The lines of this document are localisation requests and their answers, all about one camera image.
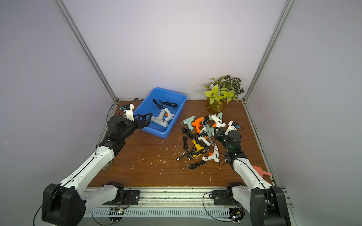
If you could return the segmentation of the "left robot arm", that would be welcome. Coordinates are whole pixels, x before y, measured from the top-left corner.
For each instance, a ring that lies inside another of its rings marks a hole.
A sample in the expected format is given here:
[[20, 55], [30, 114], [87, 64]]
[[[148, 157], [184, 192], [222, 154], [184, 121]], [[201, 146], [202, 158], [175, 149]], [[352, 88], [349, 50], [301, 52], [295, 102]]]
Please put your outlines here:
[[41, 219], [56, 226], [76, 226], [84, 215], [107, 202], [125, 201], [124, 185], [108, 182], [101, 188], [85, 193], [95, 176], [122, 150], [125, 141], [135, 130], [149, 126], [152, 114], [114, 115], [107, 122], [108, 136], [95, 152], [70, 176], [58, 184], [49, 184], [43, 192], [39, 208]]

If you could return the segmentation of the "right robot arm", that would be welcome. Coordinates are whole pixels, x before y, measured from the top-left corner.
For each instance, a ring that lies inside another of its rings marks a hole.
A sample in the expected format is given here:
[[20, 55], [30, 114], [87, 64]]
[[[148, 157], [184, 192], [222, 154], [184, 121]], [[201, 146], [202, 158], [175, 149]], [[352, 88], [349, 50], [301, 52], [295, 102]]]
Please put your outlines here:
[[241, 150], [241, 134], [237, 130], [214, 128], [215, 139], [225, 148], [225, 161], [241, 177], [244, 184], [230, 187], [232, 198], [249, 213], [253, 226], [290, 226], [286, 198], [280, 187], [267, 182], [251, 165]]

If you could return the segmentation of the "small white glue gun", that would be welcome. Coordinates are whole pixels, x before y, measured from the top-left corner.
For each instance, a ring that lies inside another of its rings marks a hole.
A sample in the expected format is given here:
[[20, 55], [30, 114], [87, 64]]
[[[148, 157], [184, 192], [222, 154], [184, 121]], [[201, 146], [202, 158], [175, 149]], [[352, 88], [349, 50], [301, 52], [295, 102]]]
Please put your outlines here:
[[215, 146], [213, 153], [209, 156], [203, 156], [202, 160], [205, 162], [213, 160], [213, 161], [215, 161], [215, 163], [219, 163], [220, 162], [220, 153], [219, 153], [218, 147]]

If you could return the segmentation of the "yellow glue gun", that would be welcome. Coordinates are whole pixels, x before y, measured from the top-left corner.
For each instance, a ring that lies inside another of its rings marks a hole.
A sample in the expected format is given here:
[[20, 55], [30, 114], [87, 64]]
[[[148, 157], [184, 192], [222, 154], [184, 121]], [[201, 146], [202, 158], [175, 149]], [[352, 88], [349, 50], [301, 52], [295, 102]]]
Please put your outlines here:
[[193, 139], [192, 143], [194, 146], [188, 154], [189, 160], [197, 159], [206, 152], [206, 149], [203, 146], [201, 146], [196, 140]]

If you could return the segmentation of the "large white glue gun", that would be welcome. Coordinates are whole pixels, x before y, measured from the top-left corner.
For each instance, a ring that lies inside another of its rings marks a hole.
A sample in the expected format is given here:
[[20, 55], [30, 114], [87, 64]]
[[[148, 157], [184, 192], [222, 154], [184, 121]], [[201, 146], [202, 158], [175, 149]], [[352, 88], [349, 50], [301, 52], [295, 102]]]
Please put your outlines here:
[[166, 128], [166, 127], [169, 126], [169, 124], [168, 124], [168, 122], [165, 122], [165, 121], [162, 120], [162, 117], [163, 117], [163, 116], [164, 116], [164, 111], [163, 111], [163, 109], [162, 109], [162, 110], [160, 111], [160, 114], [159, 114], [157, 117], [153, 116], [153, 117], [151, 118], [151, 121], [154, 122], [154, 123], [156, 123], [157, 125], [160, 125], [160, 126]]

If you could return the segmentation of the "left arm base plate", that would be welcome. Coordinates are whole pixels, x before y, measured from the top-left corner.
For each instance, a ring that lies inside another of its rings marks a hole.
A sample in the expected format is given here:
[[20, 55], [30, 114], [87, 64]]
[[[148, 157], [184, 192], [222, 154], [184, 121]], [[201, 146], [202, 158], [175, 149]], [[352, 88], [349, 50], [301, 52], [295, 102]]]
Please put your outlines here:
[[112, 205], [131, 205], [137, 206], [140, 200], [140, 190], [126, 190], [124, 198], [114, 200]]

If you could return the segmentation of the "white glue gun orange trigger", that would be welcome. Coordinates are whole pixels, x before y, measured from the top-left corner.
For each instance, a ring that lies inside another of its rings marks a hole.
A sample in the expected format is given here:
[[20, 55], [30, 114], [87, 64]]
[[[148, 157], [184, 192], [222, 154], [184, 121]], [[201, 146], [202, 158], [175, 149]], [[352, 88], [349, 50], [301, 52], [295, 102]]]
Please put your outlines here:
[[164, 116], [162, 117], [162, 120], [165, 122], [169, 122], [174, 118], [174, 114], [172, 114], [168, 108], [164, 108]]

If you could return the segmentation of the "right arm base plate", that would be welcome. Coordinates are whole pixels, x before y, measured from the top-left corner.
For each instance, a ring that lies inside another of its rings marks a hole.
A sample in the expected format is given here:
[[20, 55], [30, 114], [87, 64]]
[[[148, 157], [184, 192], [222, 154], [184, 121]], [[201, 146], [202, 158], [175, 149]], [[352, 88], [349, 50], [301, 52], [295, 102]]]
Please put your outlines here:
[[209, 198], [211, 198], [213, 200], [214, 205], [216, 205], [216, 206], [234, 205], [234, 203], [231, 201], [231, 199], [227, 195], [226, 190], [214, 190], [209, 195]]

